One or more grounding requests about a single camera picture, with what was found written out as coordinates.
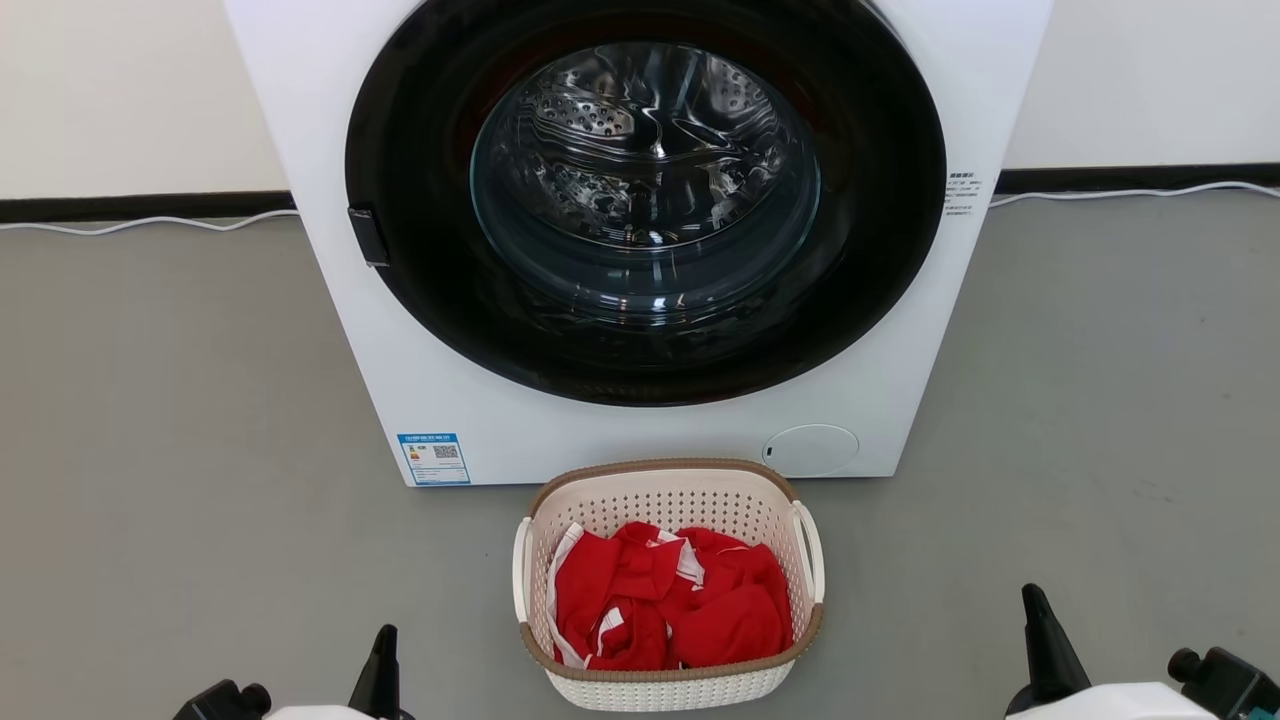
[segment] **blue label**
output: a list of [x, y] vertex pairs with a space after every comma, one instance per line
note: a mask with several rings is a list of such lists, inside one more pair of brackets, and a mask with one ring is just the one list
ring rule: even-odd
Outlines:
[[456, 433], [396, 436], [415, 486], [468, 486], [471, 475]]

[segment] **concrete floor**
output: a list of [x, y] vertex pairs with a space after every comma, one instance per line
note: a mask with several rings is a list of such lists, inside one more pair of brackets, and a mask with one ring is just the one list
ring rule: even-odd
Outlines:
[[[1274, 200], [993, 211], [899, 475], [800, 483], [822, 635], [696, 717], [998, 717], [1027, 582], [1094, 682], [1211, 644], [1280, 674], [1277, 307]], [[294, 220], [0, 233], [6, 716], [163, 719], [221, 678], [342, 703], [381, 623], [420, 720], [593, 716], [516, 632], [532, 495], [401, 484]]]

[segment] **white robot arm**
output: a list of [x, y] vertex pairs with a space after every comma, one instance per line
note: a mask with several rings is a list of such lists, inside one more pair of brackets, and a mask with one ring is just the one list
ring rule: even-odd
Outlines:
[[1183, 648], [1169, 661], [1179, 694], [1164, 683], [1091, 685], [1053, 609], [1037, 585], [1023, 588], [1030, 683], [1006, 720], [1275, 720], [1280, 689], [1222, 648], [1203, 660]]
[[[1280, 711], [1280, 688], [1217, 647], [1203, 660], [1185, 648], [1174, 653], [1169, 674], [1183, 683], [1180, 694], [1162, 683], [1093, 685], [1044, 592], [1024, 587], [1023, 607], [1030, 683], [1009, 703], [1006, 720], [1276, 720]], [[396, 635], [392, 625], [379, 630], [346, 707], [270, 712], [262, 685], [239, 689], [223, 680], [187, 701], [174, 720], [413, 720], [399, 707]]]

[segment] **door glass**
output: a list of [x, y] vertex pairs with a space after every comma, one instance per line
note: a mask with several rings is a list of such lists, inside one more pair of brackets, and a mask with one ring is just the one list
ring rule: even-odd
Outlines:
[[696, 319], [742, 301], [809, 234], [809, 128], [772, 87], [684, 45], [567, 55], [494, 108], [471, 197], [494, 250], [575, 314]]

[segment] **white cable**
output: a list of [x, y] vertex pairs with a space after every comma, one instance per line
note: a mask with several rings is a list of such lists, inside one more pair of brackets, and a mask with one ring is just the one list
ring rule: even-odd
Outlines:
[[44, 223], [13, 223], [13, 224], [9, 224], [9, 225], [0, 225], [0, 231], [19, 231], [19, 229], [50, 231], [50, 232], [60, 232], [60, 233], [67, 233], [67, 234], [78, 234], [78, 236], [82, 236], [82, 237], [95, 237], [95, 236], [100, 236], [100, 234], [110, 234], [113, 232], [120, 232], [120, 231], [124, 231], [124, 229], [136, 228], [138, 225], [150, 225], [152, 223], [175, 223], [175, 224], [179, 224], [179, 225], [189, 225], [189, 227], [193, 227], [193, 228], [200, 228], [202, 231], [230, 232], [230, 231], [238, 231], [238, 229], [243, 228], [244, 225], [251, 225], [251, 224], [253, 224], [253, 223], [256, 223], [259, 220], [265, 220], [268, 218], [287, 218], [287, 217], [294, 217], [297, 214], [298, 214], [297, 210], [271, 210], [270, 213], [262, 213], [261, 215], [253, 215], [252, 218], [244, 218], [243, 220], [241, 220], [238, 223], [232, 223], [229, 225], [215, 225], [212, 223], [201, 223], [200, 220], [188, 220], [186, 218], [141, 218], [138, 220], [129, 220], [127, 223], [120, 223], [118, 225], [110, 225], [110, 227], [105, 227], [105, 228], [99, 228], [96, 231], [82, 231], [82, 229], [78, 229], [78, 228], [64, 228], [61, 225], [47, 225], [47, 224], [44, 224]]
[[[988, 208], [1000, 208], [1002, 205], [1009, 205], [1010, 202], [1018, 202], [1019, 200], [1032, 200], [1032, 199], [1102, 200], [1105, 197], [1134, 197], [1134, 196], [1178, 197], [1179, 195], [1190, 195], [1193, 192], [1203, 192], [1206, 190], [1248, 190], [1252, 192], [1267, 195], [1270, 197], [1280, 199], [1280, 190], [1262, 187], [1261, 184], [1253, 184], [1251, 182], [1224, 181], [1224, 182], [1211, 182], [1207, 184], [1197, 184], [1196, 187], [1185, 187], [1183, 190], [1111, 190], [1106, 192], [1024, 192], [1023, 195], [1011, 195], [1009, 197], [996, 200], [991, 205], [988, 205]], [[8, 225], [0, 225], [0, 231], [31, 229], [31, 231], [60, 232], [65, 234], [78, 234], [82, 237], [96, 237], [101, 234], [110, 234], [113, 232], [120, 232], [129, 228], [136, 228], [140, 225], [150, 225], [152, 223], [174, 223], [205, 231], [230, 232], [230, 231], [238, 231], [246, 225], [251, 225], [259, 220], [266, 220], [269, 218], [297, 217], [297, 214], [298, 214], [297, 210], [271, 210], [270, 213], [262, 213], [260, 215], [253, 215], [252, 218], [244, 218], [243, 220], [238, 223], [232, 223], [229, 225], [215, 225], [211, 223], [201, 223], [198, 220], [188, 220], [186, 218], [142, 218], [138, 220], [129, 220], [127, 223], [120, 223], [118, 225], [109, 225], [93, 231], [82, 231], [78, 228], [67, 228], [61, 225], [50, 225], [44, 223], [13, 223]]]
[[1000, 208], [1001, 205], [1009, 205], [1010, 202], [1018, 202], [1019, 200], [1030, 200], [1033, 197], [1039, 200], [1101, 200], [1103, 197], [1133, 197], [1138, 195], [1146, 195], [1152, 197], [1178, 197], [1179, 195], [1190, 195], [1193, 192], [1203, 192], [1206, 190], [1251, 190], [1253, 192], [1261, 192], [1262, 195], [1270, 195], [1271, 197], [1280, 199], [1280, 190], [1262, 187], [1261, 184], [1253, 184], [1251, 182], [1225, 181], [1225, 182], [1211, 182], [1208, 184], [1197, 184], [1196, 187], [1184, 187], [1183, 190], [1111, 190], [1106, 192], [1025, 192], [1023, 195], [1012, 195], [1002, 200], [996, 200], [995, 202], [988, 205], [988, 208]]

